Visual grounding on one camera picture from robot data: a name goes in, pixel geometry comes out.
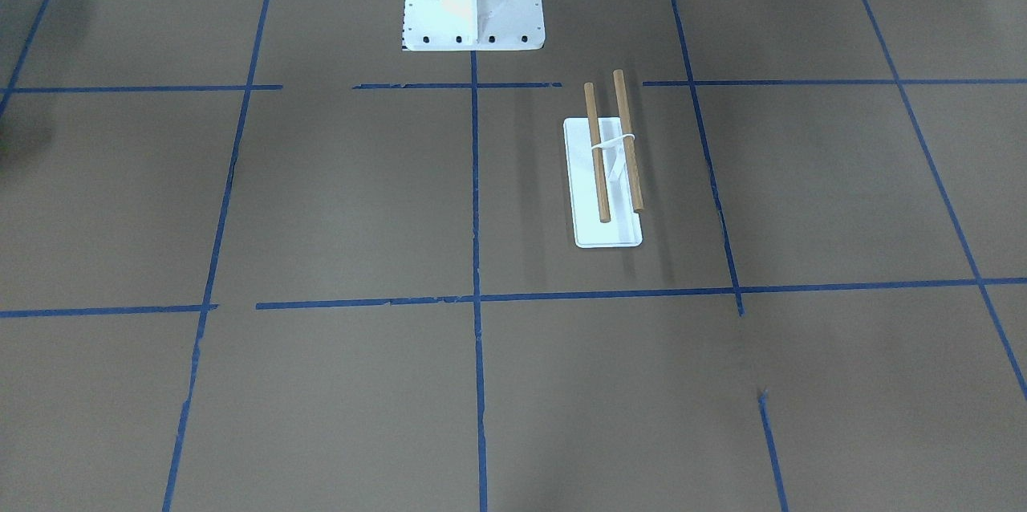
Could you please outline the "wooden rack rod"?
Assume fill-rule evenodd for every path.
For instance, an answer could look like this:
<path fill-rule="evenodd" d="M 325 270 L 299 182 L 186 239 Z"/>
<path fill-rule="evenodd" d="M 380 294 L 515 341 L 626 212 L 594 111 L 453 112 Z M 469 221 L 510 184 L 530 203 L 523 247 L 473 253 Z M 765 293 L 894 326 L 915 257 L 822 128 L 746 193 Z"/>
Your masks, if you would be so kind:
<path fill-rule="evenodd" d="M 600 222 L 603 224 L 611 221 L 611 209 L 607 187 L 607 176 L 604 161 L 604 150 L 600 147 L 602 143 L 600 117 L 598 113 L 597 100 L 595 99 L 595 85 L 586 82 L 583 85 L 583 94 L 586 99 L 586 118 L 589 136 L 589 153 L 593 161 L 593 171 L 595 180 L 595 196 Z"/>
<path fill-rule="evenodd" d="M 635 133 L 632 128 L 630 99 L 627 99 L 626 73 L 623 69 L 615 69 L 612 73 L 614 94 L 621 125 L 621 142 L 623 142 L 624 158 L 626 158 L 627 193 L 630 193 L 632 212 L 642 213 L 645 209 L 641 183 L 639 183 L 639 165 L 637 149 L 635 149 Z"/>

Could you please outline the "white towel rack base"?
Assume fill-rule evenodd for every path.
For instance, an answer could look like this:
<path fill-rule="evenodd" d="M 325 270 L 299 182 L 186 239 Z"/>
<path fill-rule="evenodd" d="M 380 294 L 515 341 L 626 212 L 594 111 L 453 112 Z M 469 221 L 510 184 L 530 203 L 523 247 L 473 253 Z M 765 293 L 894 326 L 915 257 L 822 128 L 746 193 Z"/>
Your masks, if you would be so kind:
<path fill-rule="evenodd" d="M 616 117 L 598 119 L 593 135 L 586 117 L 562 122 L 574 244 L 580 249 L 635 248 L 643 231 L 632 197 L 637 181 L 627 171 L 634 136 Z"/>

